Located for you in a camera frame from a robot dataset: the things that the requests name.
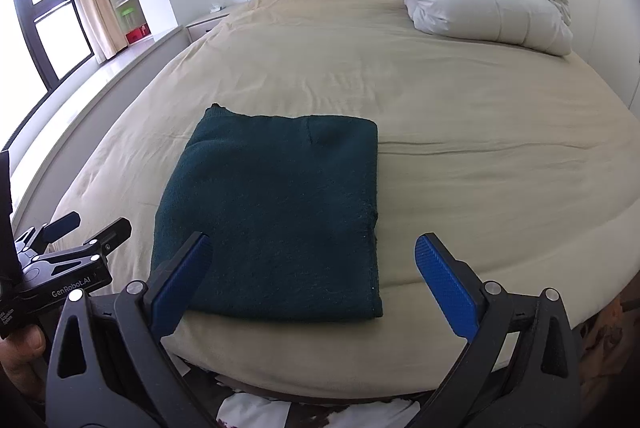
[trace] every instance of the hand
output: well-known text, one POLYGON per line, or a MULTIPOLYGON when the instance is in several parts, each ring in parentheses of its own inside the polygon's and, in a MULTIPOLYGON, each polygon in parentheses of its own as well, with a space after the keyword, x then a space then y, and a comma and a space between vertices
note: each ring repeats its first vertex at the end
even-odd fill
POLYGON ((0 363, 7 377, 23 395, 38 401, 44 401, 45 386, 31 367, 31 361, 42 355, 45 345, 44 333, 35 325, 0 340, 0 363))

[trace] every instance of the pillow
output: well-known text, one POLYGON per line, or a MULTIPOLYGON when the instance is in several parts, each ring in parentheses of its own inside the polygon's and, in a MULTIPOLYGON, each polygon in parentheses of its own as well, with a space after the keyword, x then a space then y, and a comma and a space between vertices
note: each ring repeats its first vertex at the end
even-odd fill
POLYGON ((416 29, 463 40, 571 53, 573 35, 549 0, 404 0, 416 29))

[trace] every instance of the red box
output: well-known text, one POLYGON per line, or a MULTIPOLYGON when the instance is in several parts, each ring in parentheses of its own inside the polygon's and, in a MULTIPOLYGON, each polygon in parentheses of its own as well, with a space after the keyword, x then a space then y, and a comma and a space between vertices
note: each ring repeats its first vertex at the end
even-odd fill
POLYGON ((145 23, 144 25, 138 27, 137 29, 133 29, 131 32, 128 32, 126 34, 127 42, 129 42, 130 45, 131 43, 135 43, 145 36, 148 36, 149 34, 149 26, 145 23))

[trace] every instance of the shelf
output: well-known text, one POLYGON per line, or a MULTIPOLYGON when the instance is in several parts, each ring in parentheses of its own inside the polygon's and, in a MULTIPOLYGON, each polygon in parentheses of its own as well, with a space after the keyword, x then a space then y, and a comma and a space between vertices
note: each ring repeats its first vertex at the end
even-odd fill
POLYGON ((113 8, 114 8, 114 9, 120 8, 120 7, 122 7, 125 3, 130 2, 130 1, 131 1, 131 0, 123 0, 123 1, 121 1, 120 3, 116 3, 116 4, 113 6, 113 8))

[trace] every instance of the white window ledge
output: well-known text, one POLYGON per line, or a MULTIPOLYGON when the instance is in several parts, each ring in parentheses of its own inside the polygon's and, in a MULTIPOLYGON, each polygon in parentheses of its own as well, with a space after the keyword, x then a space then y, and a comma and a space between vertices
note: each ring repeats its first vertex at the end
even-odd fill
POLYGON ((14 227, 20 222, 29 199, 51 161, 82 119, 132 68, 181 30, 182 27, 175 27, 134 43, 98 68, 53 114, 12 171, 14 227))

